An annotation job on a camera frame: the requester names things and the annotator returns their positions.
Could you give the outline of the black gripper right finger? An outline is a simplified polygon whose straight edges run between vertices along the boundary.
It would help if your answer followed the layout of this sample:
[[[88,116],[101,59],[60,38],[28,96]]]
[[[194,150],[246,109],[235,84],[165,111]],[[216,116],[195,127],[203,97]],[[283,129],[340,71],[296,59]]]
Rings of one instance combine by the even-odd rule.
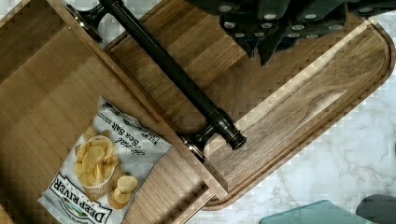
[[[394,10],[395,0],[259,0],[258,18],[274,28],[259,41],[261,65],[298,38],[314,39],[342,29],[348,12],[367,19]]]

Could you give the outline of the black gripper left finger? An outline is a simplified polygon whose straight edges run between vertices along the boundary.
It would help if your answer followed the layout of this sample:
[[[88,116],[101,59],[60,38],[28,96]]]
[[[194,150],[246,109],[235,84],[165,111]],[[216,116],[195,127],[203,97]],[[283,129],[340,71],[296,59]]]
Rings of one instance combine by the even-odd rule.
[[[249,58],[258,51],[265,35],[256,16],[255,0],[186,0],[202,11],[219,17],[220,27]]]

